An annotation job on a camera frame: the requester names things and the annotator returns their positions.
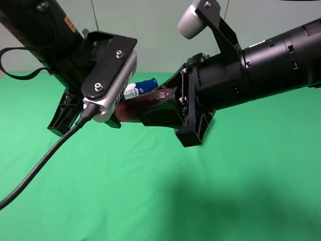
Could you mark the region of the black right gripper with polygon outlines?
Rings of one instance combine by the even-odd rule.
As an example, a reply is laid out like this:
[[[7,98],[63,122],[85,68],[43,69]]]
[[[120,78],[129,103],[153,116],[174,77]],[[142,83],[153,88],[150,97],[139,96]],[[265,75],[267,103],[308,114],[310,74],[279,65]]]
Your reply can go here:
[[[174,90],[139,119],[146,127],[178,129],[184,147],[202,144],[216,111],[256,99],[243,55],[229,63],[222,54],[199,62],[191,58],[153,91],[170,88]]]

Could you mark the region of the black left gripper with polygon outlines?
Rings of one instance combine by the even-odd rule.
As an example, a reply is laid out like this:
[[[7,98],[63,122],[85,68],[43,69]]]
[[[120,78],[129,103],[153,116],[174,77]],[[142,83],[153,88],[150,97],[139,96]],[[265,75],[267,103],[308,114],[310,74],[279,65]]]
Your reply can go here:
[[[82,111],[80,95],[93,100],[106,95],[137,44],[136,38],[102,31],[85,29],[83,33],[82,41],[42,63],[66,87],[47,127],[59,137],[71,129]],[[121,128],[117,118],[111,117],[105,124]]]

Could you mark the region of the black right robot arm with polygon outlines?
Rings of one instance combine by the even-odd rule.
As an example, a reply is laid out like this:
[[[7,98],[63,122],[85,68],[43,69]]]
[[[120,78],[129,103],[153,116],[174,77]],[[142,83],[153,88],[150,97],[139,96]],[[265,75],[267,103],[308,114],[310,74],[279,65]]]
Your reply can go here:
[[[216,111],[303,87],[320,87],[320,19],[245,48],[229,64],[221,54],[190,58],[139,119],[174,129],[184,147],[198,146]]]

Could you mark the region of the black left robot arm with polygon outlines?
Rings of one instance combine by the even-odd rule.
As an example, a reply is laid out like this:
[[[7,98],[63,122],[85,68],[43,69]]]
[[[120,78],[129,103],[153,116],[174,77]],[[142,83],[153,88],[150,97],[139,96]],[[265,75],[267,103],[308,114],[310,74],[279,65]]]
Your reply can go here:
[[[63,136],[90,103],[95,121],[121,127],[114,111],[136,70],[137,39],[79,32],[57,1],[1,1],[1,24],[65,87],[51,132]]]

